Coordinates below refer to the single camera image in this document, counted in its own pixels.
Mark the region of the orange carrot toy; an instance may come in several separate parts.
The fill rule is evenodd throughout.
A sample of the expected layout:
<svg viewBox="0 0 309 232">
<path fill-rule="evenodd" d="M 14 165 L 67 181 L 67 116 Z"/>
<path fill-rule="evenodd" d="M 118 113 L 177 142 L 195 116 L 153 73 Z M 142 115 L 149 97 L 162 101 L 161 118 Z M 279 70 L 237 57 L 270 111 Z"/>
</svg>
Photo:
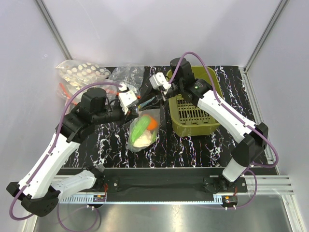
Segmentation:
<svg viewBox="0 0 309 232">
<path fill-rule="evenodd" d="M 156 130 L 159 127 L 159 123 L 157 120 L 155 120 L 153 117 L 149 117 L 150 118 L 150 122 L 147 126 L 147 130 L 149 131 L 153 131 Z"/>
</svg>

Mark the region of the green vegetable toy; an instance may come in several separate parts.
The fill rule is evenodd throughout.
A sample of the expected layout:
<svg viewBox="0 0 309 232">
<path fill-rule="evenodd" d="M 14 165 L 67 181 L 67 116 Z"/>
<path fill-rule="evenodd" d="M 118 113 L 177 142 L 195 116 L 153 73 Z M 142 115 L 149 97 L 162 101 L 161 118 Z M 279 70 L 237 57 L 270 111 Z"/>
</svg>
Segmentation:
<svg viewBox="0 0 309 232">
<path fill-rule="evenodd" d="M 131 142 L 134 143 L 143 133 L 147 130 L 147 126 L 150 122 L 149 116 L 141 116 L 137 119 L 132 131 Z"/>
</svg>

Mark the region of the clear blue-zipper bag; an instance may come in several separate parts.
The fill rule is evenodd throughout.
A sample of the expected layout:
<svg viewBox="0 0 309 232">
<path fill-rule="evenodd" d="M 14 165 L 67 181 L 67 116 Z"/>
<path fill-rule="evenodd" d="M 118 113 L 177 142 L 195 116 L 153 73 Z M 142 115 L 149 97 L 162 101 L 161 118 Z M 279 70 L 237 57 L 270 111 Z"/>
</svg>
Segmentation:
<svg viewBox="0 0 309 232">
<path fill-rule="evenodd" d="M 126 148 L 132 152 L 146 149 L 156 141 L 160 126 L 160 106 L 142 109 L 137 107 L 138 117 L 130 123 Z"/>
</svg>

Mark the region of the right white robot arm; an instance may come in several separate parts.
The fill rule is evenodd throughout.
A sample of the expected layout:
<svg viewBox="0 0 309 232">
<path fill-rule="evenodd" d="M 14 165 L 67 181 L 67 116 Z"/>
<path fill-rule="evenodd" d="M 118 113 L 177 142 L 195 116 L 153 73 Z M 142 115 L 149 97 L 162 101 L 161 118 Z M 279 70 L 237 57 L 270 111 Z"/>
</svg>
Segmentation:
<svg viewBox="0 0 309 232">
<path fill-rule="evenodd" d="M 223 191 L 231 191 L 245 170 L 260 156 L 267 143 L 268 127 L 257 125 L 245 118 L 216 94 L 215 89 L 205 80 L 197 79 L 189 85 L 182 83 L 156 84 L 151 81 L 146 93 L 139 101 L 140 110 L 155 109 L 167 99 L 181 94 L 183 99 L 201 111 L 208 113 L 219 122 L 237 142 L 231 152 L 232 159 L 219 176 L 219 186 Z"/>
</svg>

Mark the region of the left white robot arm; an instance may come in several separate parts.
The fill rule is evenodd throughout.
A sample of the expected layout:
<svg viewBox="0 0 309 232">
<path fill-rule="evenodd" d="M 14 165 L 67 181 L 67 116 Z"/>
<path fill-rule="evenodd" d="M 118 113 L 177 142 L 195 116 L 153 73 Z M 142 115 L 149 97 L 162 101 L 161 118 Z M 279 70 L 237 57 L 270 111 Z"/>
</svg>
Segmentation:
<svg viewBox="0 0 309 232">
<path fill-rule="evenodd" d="M 100 107 L 91 111 L 79 104 L 75 106 L 63 117 L 50 144 L 30 172 L 22 180 L 8 184 L 6 190 L 14 197 L 9 210 L 10 217 L 19 219 L 13 215 L 16 201 L 20 201 L 21 206 L 31 215 L 44 217 L 61 200 L 79 191 L 100 191 L 104 187 L 103 168 L 87 167 L 62 181 L 54 181 L 54 177 L 67 158 L 94 132 L 96 125 L 127 123 L 137 116 L 137 110 L 132 106 L 126 111 L 116 105 L 110 110 Z"/>
</svg>

